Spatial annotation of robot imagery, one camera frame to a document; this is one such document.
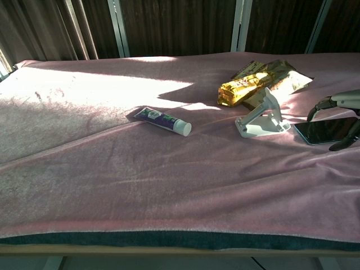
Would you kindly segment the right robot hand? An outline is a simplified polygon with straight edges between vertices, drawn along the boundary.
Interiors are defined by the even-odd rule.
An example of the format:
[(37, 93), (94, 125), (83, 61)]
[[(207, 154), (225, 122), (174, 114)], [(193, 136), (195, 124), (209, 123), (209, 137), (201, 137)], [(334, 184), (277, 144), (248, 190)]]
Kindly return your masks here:
[[(340, 107), (349, 109), (359, 116), (359, 90), (340, 92), (332, 96), (327, 96), (315, 104), (307, 116), (307, 122), (311, 122), (316, 113), (320, 110)], [(348, 148), (359, 139), (359, 119), (352, 125), (348, 134), (340, 142), (332, 145), (330, 151), (340, 151)]]

